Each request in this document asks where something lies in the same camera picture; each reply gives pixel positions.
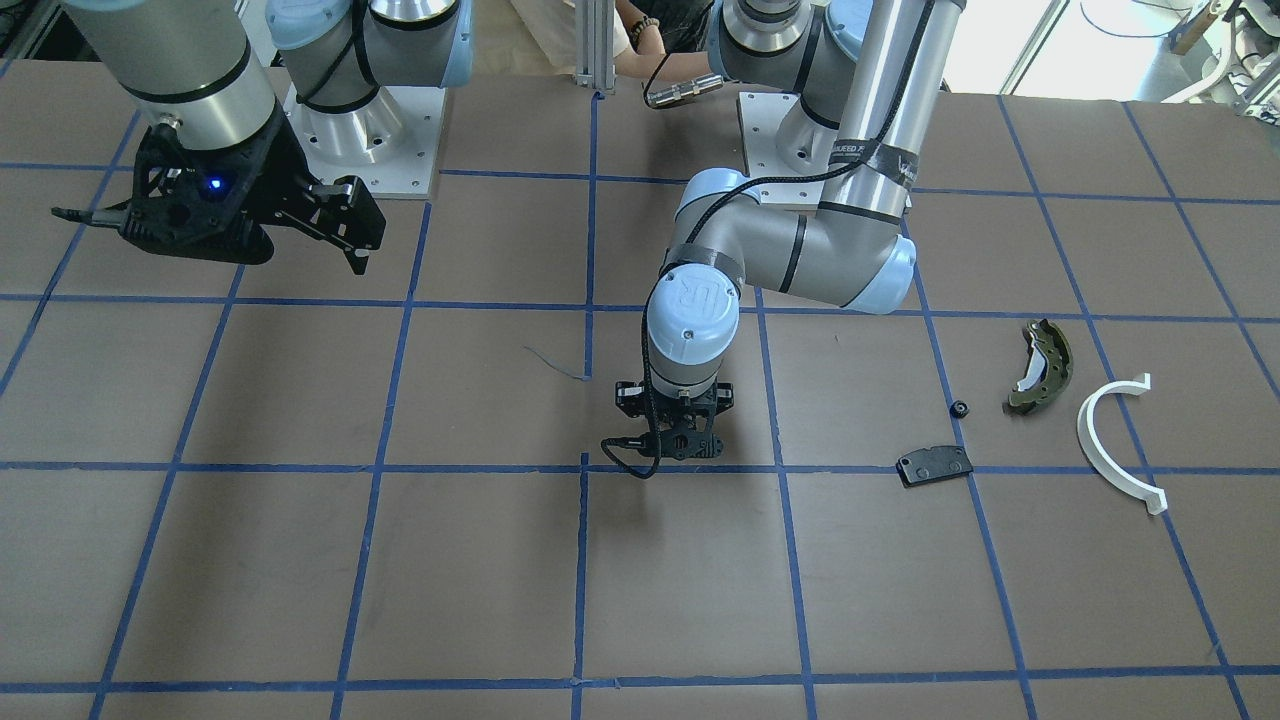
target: white c-shaped part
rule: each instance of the white c-shaped part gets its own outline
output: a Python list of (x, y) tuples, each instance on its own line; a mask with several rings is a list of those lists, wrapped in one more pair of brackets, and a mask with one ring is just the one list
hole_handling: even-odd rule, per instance
[(1080, 414), (1075, 418), (1075, 434), (1080, 439), (1080, 450), (1084, 451), (1085, 457), (1089, 459), (1089, 464), (1093, 465), (1094, 470), (1101, 473), (1108, 483), (1125, 495), (1146, 502), (1147, 512), (1160, 515), (1165, 510), (1169, 510), (1165, 491), (1134, 478), (1112, 460), (1107, 455), (1107, 451), (1103, 450), (1102, 441), (1098, 439), (1098, 429), (1093, 424), (1093, 411), (1097, 409), (1098, 400), (1102, 400), (1102, 396), (1115, 393), (1142, 395), (1148, 389), (1151, 389), (1151, 373), (1143, 373), (1133, 380), (1117, 380), (1100, 387), (1084, 400), (1084, 405), (1080, 405)]

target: white mounting plate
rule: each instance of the white mounting plate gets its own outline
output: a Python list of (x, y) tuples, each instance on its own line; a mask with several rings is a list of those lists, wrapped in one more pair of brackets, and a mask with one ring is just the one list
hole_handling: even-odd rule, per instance
[[(777, 135), (782, 118), (799, 100), (792, 92), (739, 92), (737, 117), (742, 123), (742, 154), (750, 178), (765, 176), (796, 177), (778, 158)], [(760, 186), (760, 204), (774, 208), (813, 209), (822, 200), (822, 183)]]
[(440, 150), (440, 131), (444, 127), (443, 87), (388, 87), (388, 92), (399, 104), (404, 124), (412, 133), (404, 138), (404, 145), (394, 156), (379, 160), (371, 165), (333, 165), (315, 156), (311, 143), (298, 133), (293, 124), (297, 109), (297, 88), (289, 86), (284, 102), (284, 113), (289, 118), (293, 133), (307, 155), (311, 174), (324, 182), (333, 182), (343, 176), (360, 176), (374, 197), (401, 200), (430, 200), (435, 186), (435, 160)]

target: table surface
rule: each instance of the table surface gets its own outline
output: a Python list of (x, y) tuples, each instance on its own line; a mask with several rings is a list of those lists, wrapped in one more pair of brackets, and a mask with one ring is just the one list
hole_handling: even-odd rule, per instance
[[(753, 290), (724, 455), (641, 482), (596, 443), (732, 91), (476, 77), (356, 278), (51, 218), (124, 197), (138, 119), (0, 73), (0, 716), (1280, 716), (1280, 163), (1229, 109), (943, 95), (902, 309)], [(1074, 378), (1010, 416), (1039, 318)], [(1158, 518), (1075, 439), (1140, 373), (1098, 424)]]

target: light blue joint cap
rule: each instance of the light blue joint cap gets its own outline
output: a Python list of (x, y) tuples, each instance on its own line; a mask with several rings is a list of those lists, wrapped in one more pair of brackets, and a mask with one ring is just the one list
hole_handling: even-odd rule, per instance
[(724, 0), (712, 3), (712, 14), (707, 20), (707, 64), (712, 67), (713, 73), (724, 79), (732, 79), (724, 69), (724, 60), (719, 56), (719, 18), (723, 9)]
[(315, 42), (338, 24), (351, 0), (268, 0), (266, 27), (280, 50), (297, 50)]
[(737, 318), (733, 281), (710, 265), (689, 263), (669, 270), (653, 288), (649, 340), (663, 357), (696, 366), (728, 350)]
[(440, 87), (458, 87), (471, 82), (471, 67), (475, 61), (475, 44), (471, 42), (471, 0), (458, 0), (458, 23), (453, 29), (453, 46), (449, 47), (449, 60), (444, 64), (444, 78)]
[[(707, 168), (689, 179), (685, 195), (680, 199), (680, 208), (676, 208), (676, 214), (678, 215), (686, 205), (700, 197), (728, 192), (749, 179), (751, 178), (731, 168)], [(754, 187), (748, 188), (742, 195), (750, 196), (756, 202), (760, 201), (760, 191)]]
[(70, 5), (81, 10), (93, 10), (97, 13), (113, 13), (115, 10), (128, 10), (137, 8), (147, 0), (63, 0), (63, 5)]
[(872, 0), (831, 0), (827, 5), (827, 31), (855, 63), (863, 53), (863, 38), (867, 37), (873, 4)]
[(911, 279), (915, 277), (915, 243), (897, 236), (893, 250), (888, 254), (888, 260), (881, 265), (872, 282), (858, 293), (847, 310), (870, 313), (872, 315), (887, 315), (897, 310), (906, 297), (906, 291), (911, 290)]

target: bracelet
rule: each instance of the bracelet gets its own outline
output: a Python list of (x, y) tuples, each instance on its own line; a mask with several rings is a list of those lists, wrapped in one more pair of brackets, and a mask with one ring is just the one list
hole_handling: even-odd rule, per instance
[(658, 18), (645, 17), (641, 20), (636, 20), (636, 24), (631, 26), (631, 46), (635, 47), (640, 44), (640, 33), (644, 32), (646, 27), (658, 27)]

